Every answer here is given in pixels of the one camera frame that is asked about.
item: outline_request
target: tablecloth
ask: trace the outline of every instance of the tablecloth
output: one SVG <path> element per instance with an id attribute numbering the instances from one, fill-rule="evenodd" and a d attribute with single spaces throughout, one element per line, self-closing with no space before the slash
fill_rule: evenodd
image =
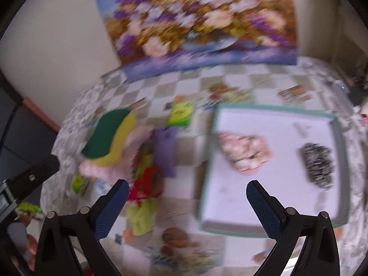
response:
<path id="1" fill-rule="evenodd" d="M 74 155 L 73 142 L 83 141 L 89 127 L 95 123 L 97 114 L 129 106 L 144 98 L 145 105 L 135 110 L 139 123 L 165 127 L 173 98 L 185 95 L 201 106 L 197 107 L 190 127 L 178 133 L 178 176 L 165 180 L 166 189 L 160 200 L 162 210 L 157 214 L 155 230 L 151 236 L 158 235 L 168 224 L 173 226 L 174 223 L 188 233 L 205 239 L 209 234 L 200 230 L 196 209 L 204 178 L 201 163 L 206 160 L 205 151 L 213 113 L 205 109 L 207 100 L 204 99 L 207 97 L 201 97 L 201 94 L 212 84 L 224 83 L 250 93 L 253 103 L 286 105 L 288 102 L 278 92 L 300 84 L 308 90 L 311 99 L 297 106 L 333 112 L 344 127 L 350 164 L 351 205 L 349 222 L 343 228 L 338 246 L 341 275 L 352 275 L 368 248 L 368 221 L 364 211 L 367 204 L 368 141 L 366 128 L 355 116 L 345 111 L 342 101 L 330 90 L 329 85 L 338 78 L 329 64 L 308 57 L 299 58 L 297 66 L 217 65 L 167 73 L 134 83 L 124 82 L 124 75 L 120 71 L 105 75 L 100 84 L 80 94 L 63 122 L 52 150 L 60 161 L 60 170 L 43 184 L 41 207 L 45 212 L 54 210 L 59 215 L 75 213 L 81 206 L 92 205 L 100 195 L 92 189 L 93 186 L 82 198 L 74 196 L 69 190 L 72 176 L 81 160 L 78 155 Z M 168 216 L 164 209 L 170 211 L 170 221 L 163 218 Z M 261 251 L 267 248 L 267 239 L 220 237 L 216 236 L 216 247 L 224 253 L 222 267 L 214 268 L 209 273 L 253 275 L 259 263 L 249 263 L 253 258 L 249 249 L 255 248 L 253 255 L 256 255 L 257 248 Z M 102 245 L 112 261 L 124 272 L 155 275 L 157 271 L 150 267 L 150 261 L 142 257 L 138 250 L 147 240 L 142 238 L 133 244 L 123 243 L 119 246 L 105 241 Z M 140 258 L 138 266 L 136 261 L 134 264 L 131 261 L 137 258 Z"/>

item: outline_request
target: sponge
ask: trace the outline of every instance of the sponge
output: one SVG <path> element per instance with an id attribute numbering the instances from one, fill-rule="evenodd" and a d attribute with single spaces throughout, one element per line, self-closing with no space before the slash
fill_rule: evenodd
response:
<path id="1" fill-rule="evenodd" d="M 82 154 L 96 166 L 115 165 L 120 161 L 125 140 L 136 121 L 135 115 L 128 109 L 117 109 L 104 114 Z"/>

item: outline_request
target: screw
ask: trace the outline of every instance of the screw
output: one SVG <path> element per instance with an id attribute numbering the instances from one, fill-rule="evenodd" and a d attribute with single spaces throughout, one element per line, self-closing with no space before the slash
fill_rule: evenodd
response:
<path id="1" fill-rule="evenodd" d="M 46 217 L 52 219 L 53 217 L 55 217 L 55 212 L 53 211 L 49 212 Z"/>
<path id="2" fill-rule="evenodd" d="M 326 219 L 329 217 L 328 212 L 321 212 L 321 216 Z"/>
<path id="3" fill-rule="evenodd" d="M 295 210 L 295 208 L 293 208 L 293 207 L 288 207 L 287 209 L 286 209 L 286 212 L 289 214 L 289 215 L 295 215 L 296 214 L 296 210 Z"/>
<path id="4" fill-rule="evenodd" d="M 82 208 L 79 210 L 79 212 L 80 212 L 81 214 L 85 215 L 85 214 L 88 214 L 88 213 L 89 213 L 89 210 L 90 210 L 90 208 L 89 208 L 88 206 L 84 206 L 84 207 L 82 207 Z"/>

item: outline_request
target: floral painting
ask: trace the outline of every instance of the floral painting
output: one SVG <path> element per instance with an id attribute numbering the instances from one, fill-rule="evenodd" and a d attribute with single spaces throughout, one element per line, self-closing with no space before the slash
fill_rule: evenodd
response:
<path id="1" fill-rule="evenodd" d="M 292 0 L 97 0 L 128 79 L 220 63 L 296 64 Z"/>

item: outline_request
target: wall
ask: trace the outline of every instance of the wall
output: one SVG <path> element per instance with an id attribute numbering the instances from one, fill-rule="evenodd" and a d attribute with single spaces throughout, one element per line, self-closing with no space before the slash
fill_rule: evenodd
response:
<path id="1" fill-rule="evenodd" d="M 295 0 L 300 54 L 329 60 L 337 0 Z M 12 85 L 61 124 L 80 92 L 119 66 L 94 0 L 27 0 L 0 42 Z"/>

